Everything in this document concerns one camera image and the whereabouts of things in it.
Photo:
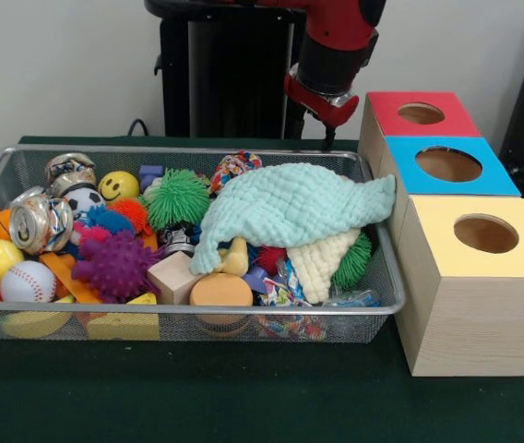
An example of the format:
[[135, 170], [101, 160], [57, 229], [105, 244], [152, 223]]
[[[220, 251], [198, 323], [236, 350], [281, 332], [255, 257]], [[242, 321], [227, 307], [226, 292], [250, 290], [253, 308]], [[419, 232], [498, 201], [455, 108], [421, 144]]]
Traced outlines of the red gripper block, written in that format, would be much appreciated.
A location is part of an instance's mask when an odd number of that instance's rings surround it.
[[297, 71], [290, 70], [284, 79], [286, 95], [296, 105], [296, 138], [301, 139], [304, 131], [304, 119], [310, 112], [324, 124], [325, 137], [321, 150], [332, 150], [336, 128], [349, 121], [356, 111], [360, 98], [350, 90], [338, 96], [327, 96], [312, 91], [297, 78]]

